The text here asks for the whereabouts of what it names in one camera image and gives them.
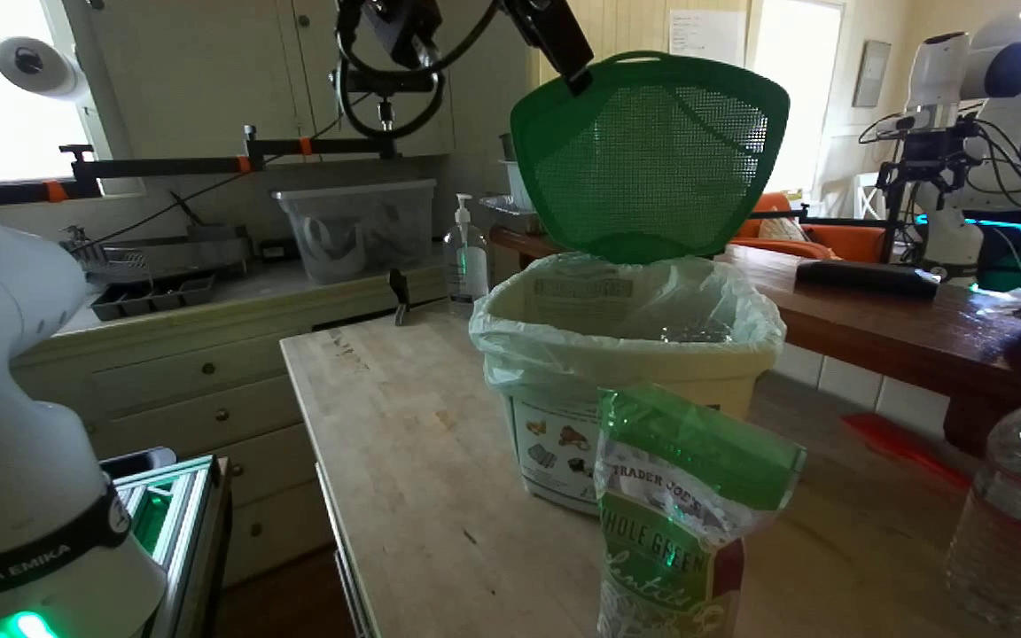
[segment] wooden countertop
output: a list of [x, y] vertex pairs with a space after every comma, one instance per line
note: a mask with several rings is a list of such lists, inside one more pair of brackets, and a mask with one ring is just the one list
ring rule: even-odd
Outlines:
[[947, 394], [944, 435], [968, 452], [980, 452], [987, 424], [1021, 405], [1021, 321], [991, 315], [1000, 293], [795, 287], [805, 257], [735, 245], [724, 257], [779, 305], [789, 345]]
[[[523, 492], [460, 321], [291, 336], [282, 360], [374, 634], [592, 634], [597, 529]], [[789, 511], [746, 540], [736, 634], [987, 634], [940, 580], [960, 497], [846, 440], [838, 410], [784, 378], [753, 390], [752, 420], [811, 452]]]

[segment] kitchen counter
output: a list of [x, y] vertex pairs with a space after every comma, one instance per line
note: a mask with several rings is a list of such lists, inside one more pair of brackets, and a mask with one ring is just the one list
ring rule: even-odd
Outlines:
[[1003, 293], [797, 287], [805, 257], [759, 249], [725, 249], [724, 257], [775, 301], [789, 345], [950, 396], [944, 440], [952, 448], [980, 452], [985, 433], [1021, 407], [1021, 321], [997, 310]]
[[[405, 277], [413, 280], [413, 287], [420, 280], [430, 280], [439, 270], [439, 261], [420, 261], [405, 270]], [[80, 310], [73, 310], [73, 320], [57, 328], [57, 336], [67, 334], [88, 334], [88, 328], [108, 328], [108, 327], [140, 327], [140, 321], [158, 321], [158, 320], [174, 320], [174, 315], [205, 315], [205, 310], [220, 310], [222, 305], [262, 305], [262, 301], [291, 301], [300, 293], [324, 293], [324, 292], [345, 292], [345, 287], [380, 287], [387, 292], [387, 277], [381, 273], [363, 273], [345, 284], [311, 284], [300, 270], [300, 261], [250, 261], [243, 277], [233, 280], [217, 280], [207, 301], [203, 305], [183, 305], [183, 307], [167, 307], [167, 310], [146, 310], [146, 315], [122, 315], [122, 320], [98, 320], [93, 310], [96, 293], [86, 301]]]
[[[405, 277], [411, 301], [443, 297], [439, 270]], [[79, 321], [11, 372], [28, 396], [70, 407], [98, 456], [147, 448], [225, 456], [222, 583], [236, 583], [329, 542], [278, 339], [372, 310], [398, 310], [387, 277], [307, 287], [300, 270], [256, 270], [207, 305]]]
[[[417, 310], [278, 339], [361, 634], [592, 634], [597, 529], [523, 492], [465, 327]], [[808, 448], [746, 540], [736, 634], [997, 634], [940, 577], [960, 492], [853, 442], [851, 407], [764, 377], [752, 420]]]

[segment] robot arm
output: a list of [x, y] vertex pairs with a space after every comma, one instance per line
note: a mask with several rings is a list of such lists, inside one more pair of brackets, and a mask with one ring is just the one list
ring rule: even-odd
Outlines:
[[[439, 29], [439, 2], [437, 0], [335, 0], [335, 71], [332, 71], [332, 91], [335, 101], [353, 132], [363, 139], [405, 139], [413, 134], [443, 98], [443, 71], [460, 61], [470, 41], [484, 30], [484, 23], [496, 17], [496, 9], [505, 9], [527, 45], [540, 45], [545, 61], [555, 66], [555, 74], [569, 85], [569, 91], [581, 91], [587, 85], [587, 61], [592, 48], [577, 29], [577, 17], [563, 0], [489, 0], [477, 23], [439, 55], [437, 48], [437, 29]], [[393, 64], [405, 71], [380, 71], [363, 64], [353, 54], [356, 23], [361, 17], [372, 22], [372, 30], [380, 34], [381, 48]], [[380, 126], [363, 125], [353, 107], [349, 91], [374, 91], [380, 94]], [[393, 125], [393, 91], [431, 91], [426, 108], [411, 116], [406, 125]]]
[[86, 297], [86, 273], [59, 245], [0, 225], [0, 620], [57, 599], [67, 634], [135, 634], [164, 574], [121, 524], [80, 418], [25, 396], [11, 377]]
[[921, 41], [901, 139], [925, 210], [1021, 210], [1021, 9]]

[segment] white cabinet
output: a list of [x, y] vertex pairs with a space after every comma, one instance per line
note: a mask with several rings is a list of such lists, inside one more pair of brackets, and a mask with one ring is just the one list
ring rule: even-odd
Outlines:
[[[115, 157], [239, 157], [243, 125], [258, 139], [304, 139], [335, 116], [332, 0], [64, 0], [64, 9], [93, 91], [113, 101], [98, 116]], [[420, 101], [398, 94], [398, 125]], [[400, 153], [449, 153], [447, 107]]]
[[[406, 273], [411, 301], [439, 287], [437, 266]], [[98, 456], [140, 448], [225, 456], [233, 583], [329, 542], [278, 336], [388, 305], [387, 277], [203, 305], [44, 339], [15, 372], [33, 396], [73, 407]]]

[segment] plastic bag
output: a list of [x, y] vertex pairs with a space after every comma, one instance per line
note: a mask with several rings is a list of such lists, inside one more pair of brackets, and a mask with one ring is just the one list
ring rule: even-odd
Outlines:
[[788, 334], [774, 301], [724, 261], [613, 266], [581, 253], [540, 257], [498, 284], [467, 328], [477, 349], [527, 358], [549, 358], [549, 345], [775, 349]]
[[581, 514], [596, 514], [597, 390], [657, 381], [742, 418], [788, 334], [731, 266], [592, 254], [531, 261], [476, 305], [467, 328], [505, 396], [523, 487]]
[[607, 394], [596, 497], [603, 638], [735, 634], [742, 540], [784, 511], [805, 450], [641, 386]]

